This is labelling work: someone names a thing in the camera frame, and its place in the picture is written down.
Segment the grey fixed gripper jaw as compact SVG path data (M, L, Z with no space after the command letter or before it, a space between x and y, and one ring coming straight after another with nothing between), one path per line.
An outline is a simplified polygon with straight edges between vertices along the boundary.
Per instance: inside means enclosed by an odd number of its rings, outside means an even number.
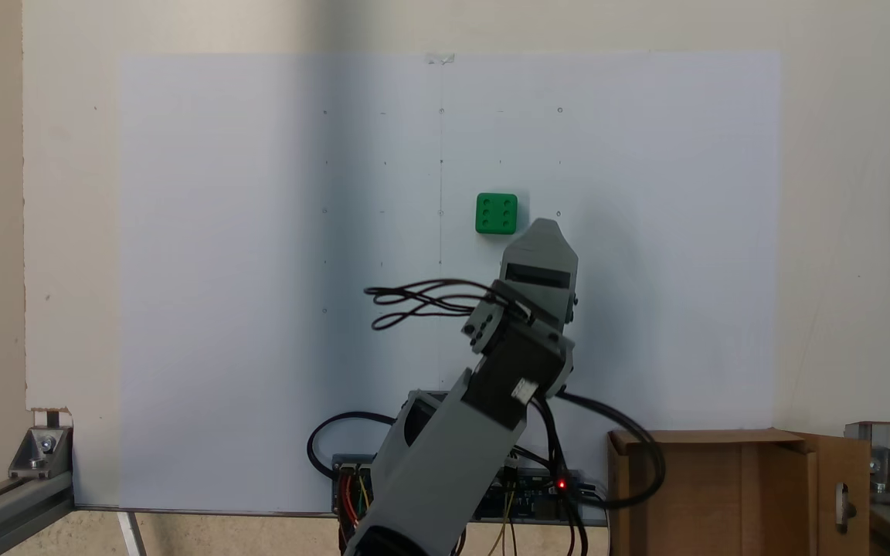
M579 257L554 219L535 219L523 235L505 247L501 280L534 287L573 291Z

